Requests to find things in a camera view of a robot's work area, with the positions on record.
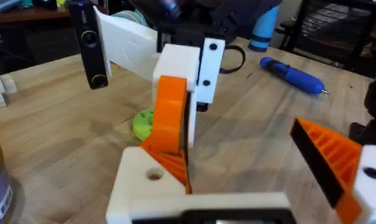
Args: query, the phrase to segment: screw hole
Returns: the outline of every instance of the screw hole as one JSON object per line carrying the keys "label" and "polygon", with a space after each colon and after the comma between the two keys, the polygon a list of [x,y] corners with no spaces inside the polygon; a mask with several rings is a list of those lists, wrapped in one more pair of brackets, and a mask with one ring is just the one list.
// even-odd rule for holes
{"label": "screw hole", "polygon": [[364,167],[363,168],[363,172],[367,176],[369,176],[369,177],[371,177],[373,179],[376,179],[376,168],[373,168],[373,167]]}
{"label": "screw hole", "polygon": [[203,81],[203,85],[204,86],[209,86],[211,83],[210,83],[210,81],[209,80],[205,80],[205,81]]}
{"label": "screw hole", "polygon": [[217,50],[218,46],[216,44],[210,44],[211,50]]}
{"label": "screw hole", "polygon": [[164,171],[160,168],[153,168],[146,172],[146,177],[152,181],[160,180],[163,177],[163,175]]}

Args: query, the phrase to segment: wooden tabletop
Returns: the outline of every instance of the wooden tabletop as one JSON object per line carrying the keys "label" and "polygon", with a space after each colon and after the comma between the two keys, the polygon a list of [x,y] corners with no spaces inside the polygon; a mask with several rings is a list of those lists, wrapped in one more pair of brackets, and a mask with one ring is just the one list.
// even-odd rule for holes
{"label": "wooden tabletop", "polygon": [[64,8],[49,10],[42,7],[30,9],[10,9],[0,13],[0,24],[9,22],[39,21],[44,19],[56,19],[69,17],[69,12]]}
{"label": "wooden tabletop", "polygon": [[[259,68],[266,55],[319,77],[331,94],[312,97],[271,76]],[[223,66],[239,61],[228,50]],[[152,104],[150,82],[112,70],[110,86],[95,91],[79,55],[11,74],[19,92],[0,109],[0,142],[16,188],[14,220],[105,223],[122,151],[139,144],[132,118]],[[369,81],[277,49],[247,50],[244,67],[220,75],[214,103],[198,113],[193,192],[284,191],[298,223],[338,223],[290,128],[299,116],[348,135],[351,122],[370,119],[363,105]]]}

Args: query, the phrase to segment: camera lens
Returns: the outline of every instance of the camera lens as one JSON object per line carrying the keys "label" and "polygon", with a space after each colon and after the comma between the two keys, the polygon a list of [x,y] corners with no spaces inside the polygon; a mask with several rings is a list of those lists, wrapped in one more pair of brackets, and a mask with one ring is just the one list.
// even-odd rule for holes
{"label": "camera lens", "polygon": [[96,46],[96,43],[98,42],[98,36],[95,32],[87,30],[81,35],[81,41],[85,46],[92,48]]}
{"label": "camera lens", "polygon": [[102,88],[108,85],[108,78],[106,78],[106,75],[98,74],[92,78],[91,82],[93,83],[93,88]]}

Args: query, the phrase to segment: blue screwdriver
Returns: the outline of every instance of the blue screwdriver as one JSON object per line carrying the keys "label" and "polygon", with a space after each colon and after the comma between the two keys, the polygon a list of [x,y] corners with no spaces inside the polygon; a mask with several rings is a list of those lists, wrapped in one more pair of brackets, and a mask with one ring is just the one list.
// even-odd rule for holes
{"label": "blue screwdriver", "polygon": [[324,89],[324,84],[318,78],[312,75],[297,70],[289,65],[281,63],[273,58],[264,57],[260,60],[260,66],[276,75],[277,77],[285,80],[289,84],[299,88],[300,90],[309,93],[310,95],[318,95],[320,93],[329,94]]}

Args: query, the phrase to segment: black screw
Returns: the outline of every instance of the black screw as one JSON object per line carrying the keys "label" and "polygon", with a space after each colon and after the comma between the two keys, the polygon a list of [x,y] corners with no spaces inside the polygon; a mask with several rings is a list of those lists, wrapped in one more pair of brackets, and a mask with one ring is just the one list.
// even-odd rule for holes
{"label": "black screw", "polygon": [[369,177],[371,177],[373,179],[376,179],[376,168],[373,168],[373,167],[364,167],[363,168],[363,172],[367,176],[369,176]]}
{"label": "black screw", "polygon": [[211,50],[217,50],[218,46],[216,44],[210,44]]}
{"label": "black screw", "polygon": [[204,86],[209,86],[209,85],[210,85],[210,83],[211,83],[211,82],[210,82],[210,81],[208,81],[208,80],[205,80],[205,81],[203,81],[203,85],[204,85]]}

